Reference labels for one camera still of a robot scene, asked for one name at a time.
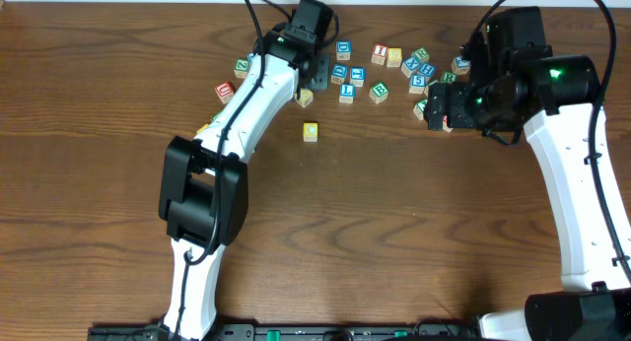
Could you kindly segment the yellow C block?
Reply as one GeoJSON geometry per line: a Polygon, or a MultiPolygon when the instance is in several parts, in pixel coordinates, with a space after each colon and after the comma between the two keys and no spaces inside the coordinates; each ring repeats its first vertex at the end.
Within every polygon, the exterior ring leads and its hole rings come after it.
{"type": "Polygon", "coordinates": [[[303,125],[303,139],[312,143],[318,140],[318,124],[316,122],[305,122],[303,125]]]}

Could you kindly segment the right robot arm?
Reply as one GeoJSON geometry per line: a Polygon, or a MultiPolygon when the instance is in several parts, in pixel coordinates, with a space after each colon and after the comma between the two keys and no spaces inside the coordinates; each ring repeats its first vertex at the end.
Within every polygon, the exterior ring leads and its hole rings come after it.
{"type": "Polygon", "coordinates": [[[540,166],[561,251],[560,292],[481,315],[479,337],[498,340],[627,340],[630,225],[608,154],[601,88],[585,55],[521,62],[502,75],[431,86],[431,129],[524,137],[540,166]]]}

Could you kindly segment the blue L block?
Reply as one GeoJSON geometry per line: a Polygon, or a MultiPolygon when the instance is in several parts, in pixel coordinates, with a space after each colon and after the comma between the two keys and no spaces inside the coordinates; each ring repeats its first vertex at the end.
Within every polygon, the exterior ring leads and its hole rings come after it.
{"type": "Polygon", "coordinates": [[[352,84],[341,84],[339,87],[339,101],[341,103],[352,103],[355,98],[355,86],[352,84]]]}

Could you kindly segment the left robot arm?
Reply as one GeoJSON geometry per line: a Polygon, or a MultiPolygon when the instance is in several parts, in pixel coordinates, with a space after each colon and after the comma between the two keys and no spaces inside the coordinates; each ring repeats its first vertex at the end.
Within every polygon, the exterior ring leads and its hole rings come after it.
{"type": "Polygon", "coordinates": [[[315,80],[326,46],[277,32],[261,44],[223,110],[193,139],[174,137],[165,152],[159,216],[175,267],[162,340],[202,340],[213,330],[223,254],[247,214],[247,163],[277,112],[315,80]]]}

